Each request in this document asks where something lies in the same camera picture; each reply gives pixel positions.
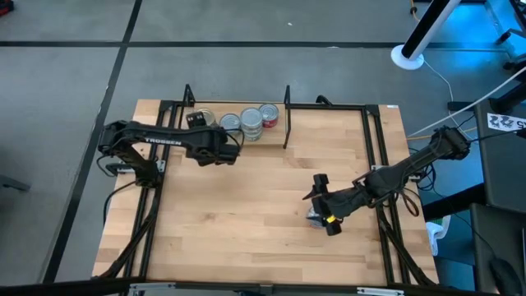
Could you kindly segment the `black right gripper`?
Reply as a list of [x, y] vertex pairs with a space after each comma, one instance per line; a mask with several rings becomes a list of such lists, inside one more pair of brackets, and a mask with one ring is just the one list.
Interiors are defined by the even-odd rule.
[[[369, 196], [361, 189], [355, 187], [338, 190], [335, 192], [325, 192], [317, 187], [303, 198], [311, 199], [314, 210], [324, 218], [334, 216], [335, 218], [345, 218], [362, 206], [366, 206]], [[325, 230], [328, 236], [335, 236], [342, 232], [339, 220], [327, 221]]]

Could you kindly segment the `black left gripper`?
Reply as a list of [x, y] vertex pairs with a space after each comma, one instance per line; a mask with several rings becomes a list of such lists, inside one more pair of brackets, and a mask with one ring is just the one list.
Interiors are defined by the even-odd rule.
[[239, 144], [229, 143], [230, 139], [227, 132], [200, 132], [191, 135], [187, 158], [194, 159], [199, 166], [233, 165], [239, 156]]

